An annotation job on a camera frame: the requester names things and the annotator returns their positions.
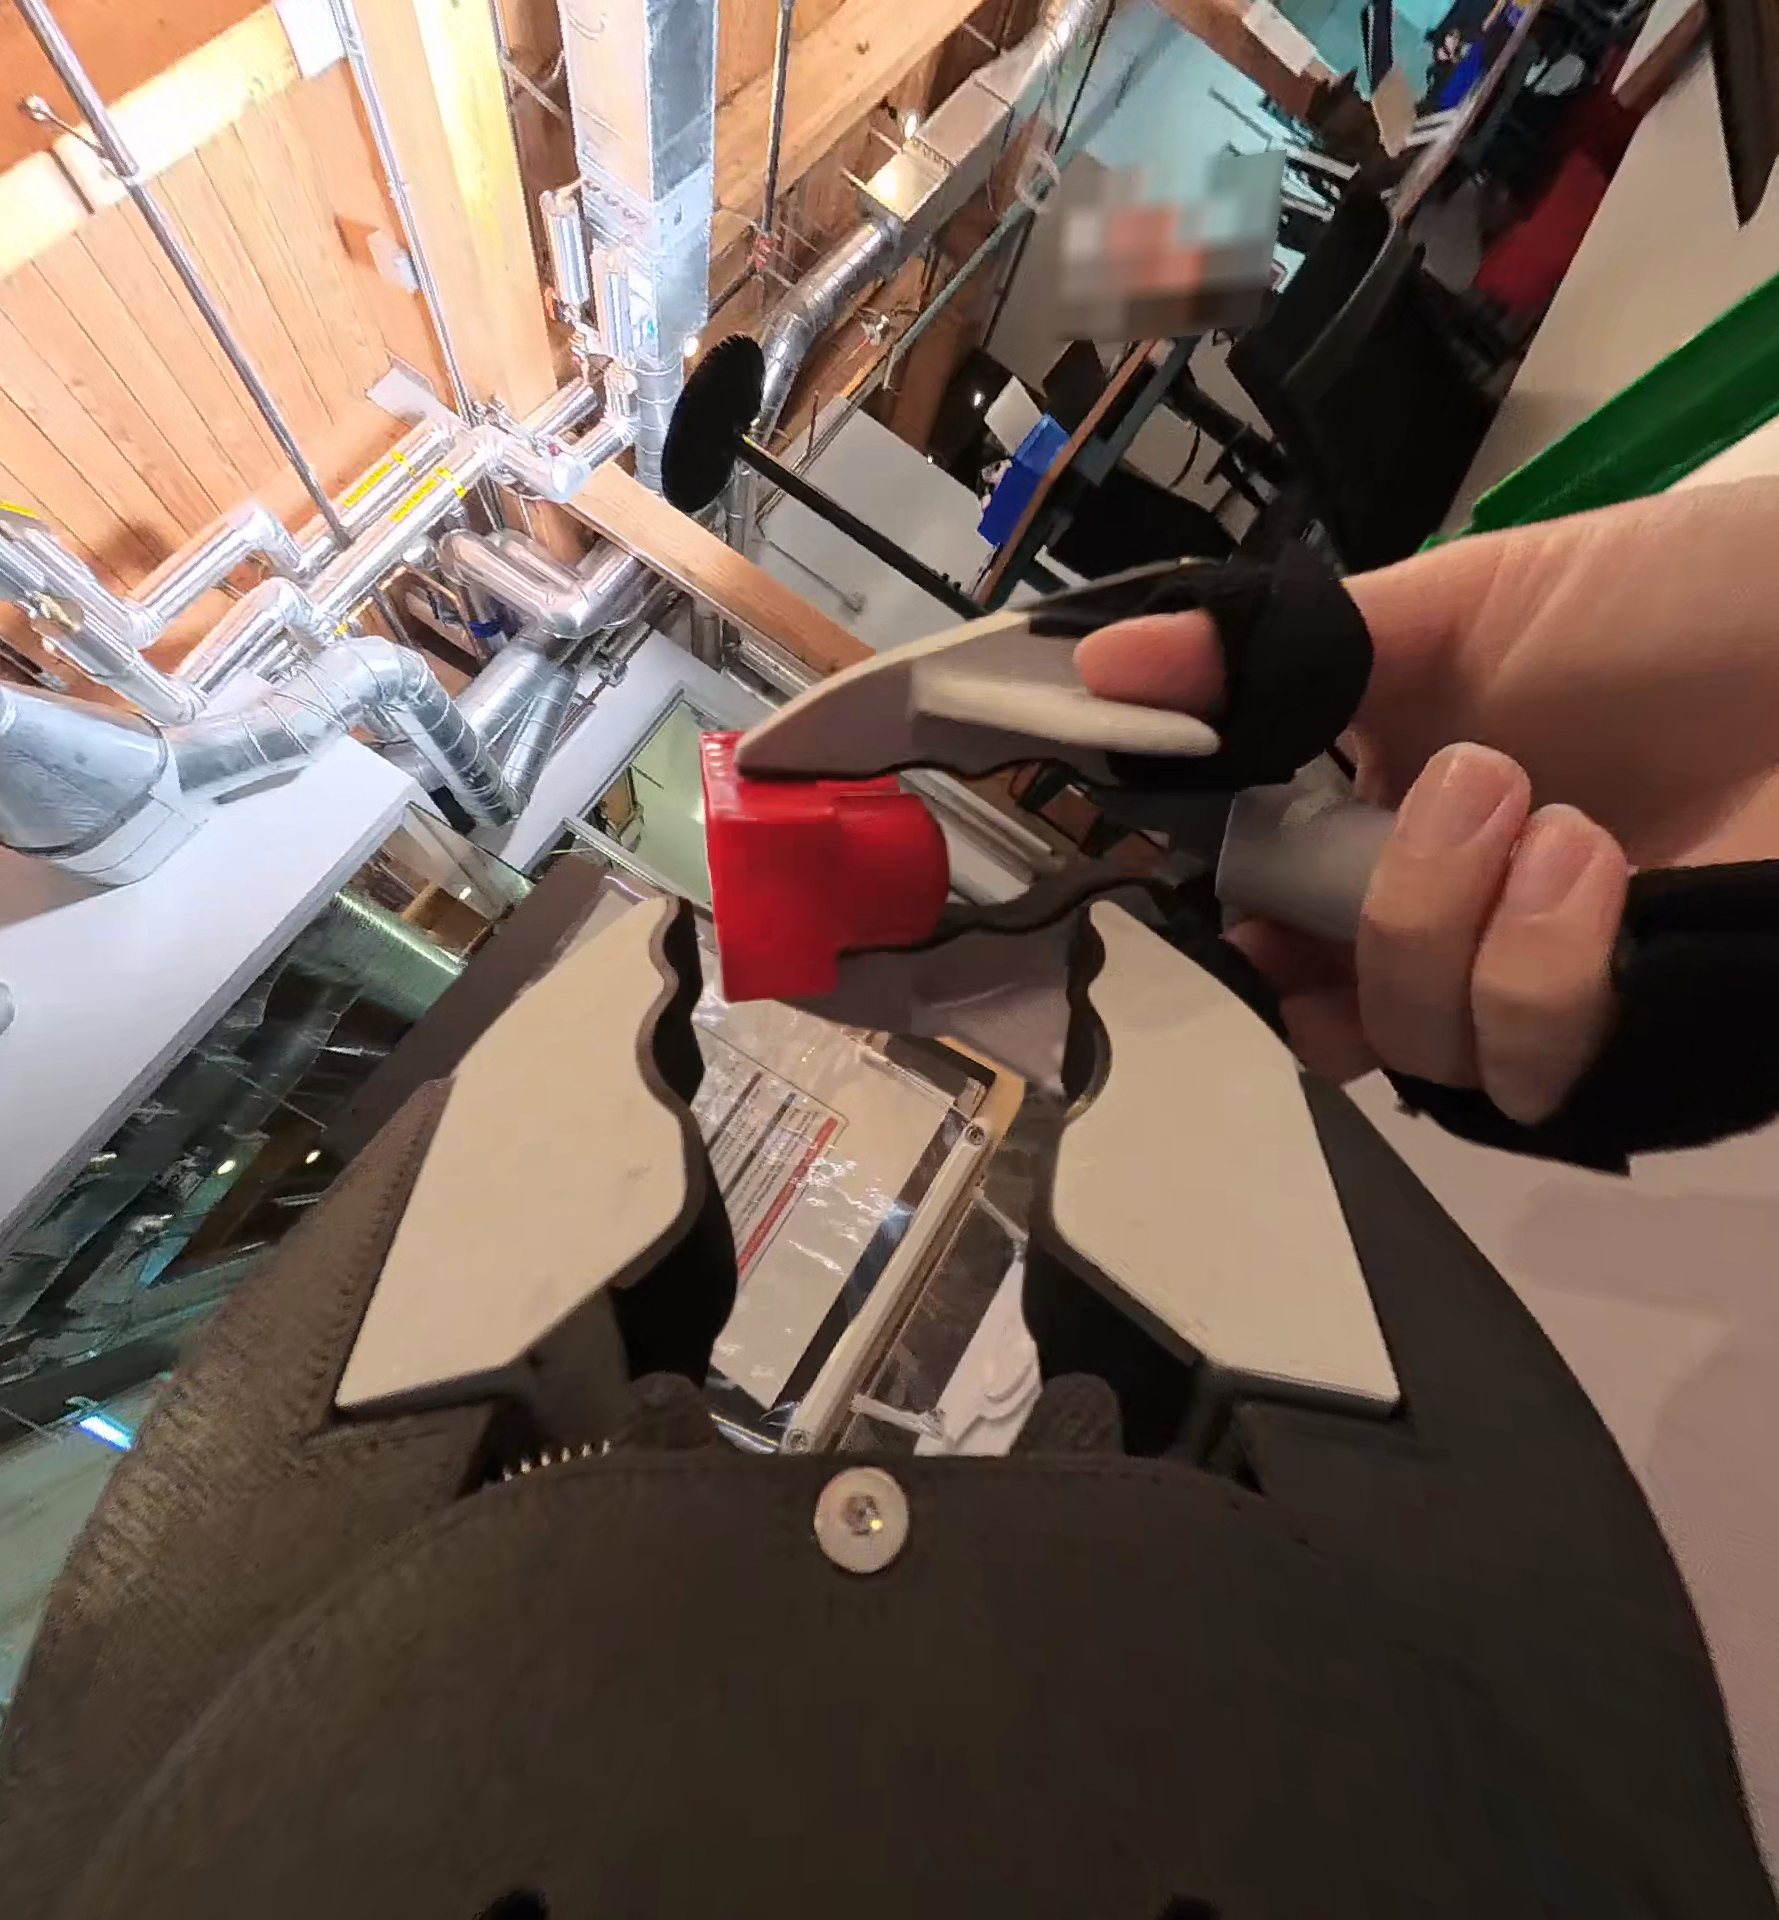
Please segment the silver ceiling pipe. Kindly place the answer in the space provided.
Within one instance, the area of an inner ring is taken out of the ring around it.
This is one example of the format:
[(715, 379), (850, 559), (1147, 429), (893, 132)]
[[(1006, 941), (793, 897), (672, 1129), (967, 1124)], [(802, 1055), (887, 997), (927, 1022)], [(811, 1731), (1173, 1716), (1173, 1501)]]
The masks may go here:
[(112, 588), (22, 508), (0, 501), (0, 601), (83, 679), (157, 723), (208, 699), (282, 646), (324, 652), (353, 614), (460, 515), (478, 485), (571, 503), (637, 438), (627, 376), (553, 395), (533, 424), (463, 424), (432, 411), (344, 497), (353, 532), (294, 534), (256, 501), (215, 521), (139, 588)]

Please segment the silver air duct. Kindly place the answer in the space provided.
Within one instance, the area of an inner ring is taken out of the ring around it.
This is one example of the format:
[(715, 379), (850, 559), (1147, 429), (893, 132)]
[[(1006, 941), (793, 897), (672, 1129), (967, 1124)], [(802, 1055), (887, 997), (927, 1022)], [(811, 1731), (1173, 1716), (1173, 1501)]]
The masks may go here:
[(663, 492), (689, 348), (710, 319), (718, 7), (561, 3), (597, 335), (632, 385), (633, 469)]

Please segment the red plastic bin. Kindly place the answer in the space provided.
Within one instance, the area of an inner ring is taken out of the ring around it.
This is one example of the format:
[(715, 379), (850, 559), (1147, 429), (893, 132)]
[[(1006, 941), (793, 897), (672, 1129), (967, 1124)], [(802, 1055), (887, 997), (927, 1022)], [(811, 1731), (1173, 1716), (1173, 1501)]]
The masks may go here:
[(1473, 294), (1514, 322), (1535, 322), (1571, 273), (1606, 186), (1595, 153), (1564, 156), (1535, 205), (1487, 246)]

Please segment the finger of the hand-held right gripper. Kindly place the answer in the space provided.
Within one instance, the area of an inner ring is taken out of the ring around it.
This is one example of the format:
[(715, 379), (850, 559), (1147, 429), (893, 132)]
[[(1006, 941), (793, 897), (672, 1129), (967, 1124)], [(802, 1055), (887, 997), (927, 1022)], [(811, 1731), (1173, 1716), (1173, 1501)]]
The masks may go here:
[(911, 771), (979, 779), (1029, 762), (1135, 783), (1194, 764), (1222, 737), (1201, 716), (1096, 697), (1077, 646), (1118, 624), (1199, 611), (1217, 563), (1152, 563), (878, 652), (793, 697), (736, 748), (760, 781), (872, 781)]
[(1139, 875), (1050, 875), (1012, 899), (954, 899), (915, 946), (839, 959), (828, 1019), (959, 1046), (1026, 1085), (1057, 1087), (1077, 933), (1099, 899), (1160, 920), (1175, 886)]

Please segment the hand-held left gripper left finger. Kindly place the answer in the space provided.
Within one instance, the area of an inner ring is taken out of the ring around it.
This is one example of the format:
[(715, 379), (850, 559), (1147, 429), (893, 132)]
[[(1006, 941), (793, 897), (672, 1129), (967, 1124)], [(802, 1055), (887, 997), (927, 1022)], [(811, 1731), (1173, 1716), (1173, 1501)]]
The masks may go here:
[(687, 899), (571, 946), (469, 1048), (353, 1336), (348, 1419), (619, 1420), (710, 1378), (710, 1154)]

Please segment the red plastic block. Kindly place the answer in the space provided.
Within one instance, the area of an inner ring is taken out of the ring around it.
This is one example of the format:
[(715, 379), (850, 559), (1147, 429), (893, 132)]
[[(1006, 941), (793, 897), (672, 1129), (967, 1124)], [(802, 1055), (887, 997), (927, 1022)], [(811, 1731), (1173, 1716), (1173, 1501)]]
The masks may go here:
[(747, 777), (740, 736), (698, 742), (720, 994), (828, 997), (841, 965), (917, 949), (952, 899), (943, 828), (900, 781)]

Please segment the green plastic bin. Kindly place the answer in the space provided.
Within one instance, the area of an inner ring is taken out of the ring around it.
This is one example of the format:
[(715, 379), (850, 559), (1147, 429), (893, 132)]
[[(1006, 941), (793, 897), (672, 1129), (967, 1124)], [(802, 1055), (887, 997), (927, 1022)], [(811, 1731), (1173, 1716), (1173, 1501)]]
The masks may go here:
[(1481, 495), (1454, 538), (1662, 495), (1774, 419), (1779, 273)]

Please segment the blue storage bin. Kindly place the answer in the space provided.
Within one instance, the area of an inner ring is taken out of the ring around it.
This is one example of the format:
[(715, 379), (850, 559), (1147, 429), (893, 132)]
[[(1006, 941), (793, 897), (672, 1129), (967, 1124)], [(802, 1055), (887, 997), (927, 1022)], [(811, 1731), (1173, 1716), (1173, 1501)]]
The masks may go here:
[(1042, 417), (1020, 438), (1003, 469), (978, 523), (978, 534), (993, 549), (1003, 549), (1029, 517), (1031, 503), (1068, 445), (1066, 430), (1051, 417)]

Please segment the black office chair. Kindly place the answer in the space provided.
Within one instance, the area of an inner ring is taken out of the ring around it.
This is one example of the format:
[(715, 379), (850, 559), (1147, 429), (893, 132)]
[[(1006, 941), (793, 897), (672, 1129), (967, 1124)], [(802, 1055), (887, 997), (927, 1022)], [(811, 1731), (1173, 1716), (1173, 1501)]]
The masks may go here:
[(1436, 534), (1498, 406), (1372, 186), (1342, 192), (1229, 370), (1349, 573), (1405, 562)]

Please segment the wooden top standing desk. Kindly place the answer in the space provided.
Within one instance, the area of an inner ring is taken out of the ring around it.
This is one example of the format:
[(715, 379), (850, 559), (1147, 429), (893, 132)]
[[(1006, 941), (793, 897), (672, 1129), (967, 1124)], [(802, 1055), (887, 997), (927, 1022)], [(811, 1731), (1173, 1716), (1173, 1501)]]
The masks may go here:
[(972, 597), (979, 608), (997, 611), (1040, 573), (1040, 556), (1066, 534), (1087, 497), (1118, 469), (1143, 423), (1190, 371), (1203, 340), (1201, 332), (1176, 335), (1124, 350), (1104, 390), (1035, 480), (1008, 538), (978, 576)]

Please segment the acrylic sign stand wooden board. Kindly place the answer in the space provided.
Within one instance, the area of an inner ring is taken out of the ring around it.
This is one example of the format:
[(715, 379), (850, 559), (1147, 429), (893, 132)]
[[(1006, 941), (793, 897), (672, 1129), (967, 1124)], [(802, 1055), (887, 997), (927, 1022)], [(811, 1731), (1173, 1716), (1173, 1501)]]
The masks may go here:
[(692, 1099), (738, 1295), (707, 1400), (740, 1454), (839, 1449), (943, 1272), (1024, 1101), (954, 1041), (707, 997)]

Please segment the person's right hand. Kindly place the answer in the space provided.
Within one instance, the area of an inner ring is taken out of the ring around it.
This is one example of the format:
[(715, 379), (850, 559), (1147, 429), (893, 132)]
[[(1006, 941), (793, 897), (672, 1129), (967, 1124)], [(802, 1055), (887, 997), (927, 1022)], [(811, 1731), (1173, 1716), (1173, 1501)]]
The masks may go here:
[(1375, 661), (1345, 750), (1396, 813), (1357, 943), (1260, 918), (1232, 943), (1315, 1073), (1545, 1122), (1612, 1034), (1628, 878), (1779, 858), (1779, 476), (1347, 588)]

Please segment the black pole stand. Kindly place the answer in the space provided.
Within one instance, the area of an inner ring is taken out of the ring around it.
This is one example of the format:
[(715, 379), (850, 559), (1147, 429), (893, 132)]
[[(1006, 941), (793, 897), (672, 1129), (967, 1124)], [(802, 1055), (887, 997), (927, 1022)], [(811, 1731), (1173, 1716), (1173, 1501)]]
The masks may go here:
[(749, 335), (726, 336), (704, 352), (685, 382), (664, 434), (664, 498), (694, 517), (723, 495), (738, 469), (744, 469), (771, 482), (785, 498), (802, 504), (924, 597), (966, 621), (978, 620), (984, 608), (967, 591), (878, 534), (803, 473), (784, 468), (756, 443), (754, 423), (762, 409), (765, 376), (765, 350)]

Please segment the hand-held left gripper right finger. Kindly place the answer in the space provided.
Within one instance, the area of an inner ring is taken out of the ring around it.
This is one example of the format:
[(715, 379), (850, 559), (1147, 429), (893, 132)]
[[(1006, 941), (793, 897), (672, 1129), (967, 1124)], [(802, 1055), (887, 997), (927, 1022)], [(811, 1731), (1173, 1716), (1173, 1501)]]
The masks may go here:
[(1087, 1067), (1038, 1250), (1246, 1398), (1385, 1420), (1402, 1390), (1287, 1046), (1125, 907), (1083, 913), (1066, 1077)]

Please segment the silver elbow duct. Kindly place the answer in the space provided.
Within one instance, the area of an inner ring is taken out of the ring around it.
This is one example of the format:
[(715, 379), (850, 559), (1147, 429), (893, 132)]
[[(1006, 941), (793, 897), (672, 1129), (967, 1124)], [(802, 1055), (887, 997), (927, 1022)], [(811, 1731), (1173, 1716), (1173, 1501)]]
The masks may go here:
[(348, 733), (386, 723), (474, 820), (515, 821), (515, 789), (430, 665), (359, 637), (253, 701), (181, 723), (0, 683), (0, 844), (106, 889), (128, 886), (220, 806), (294, 781)]

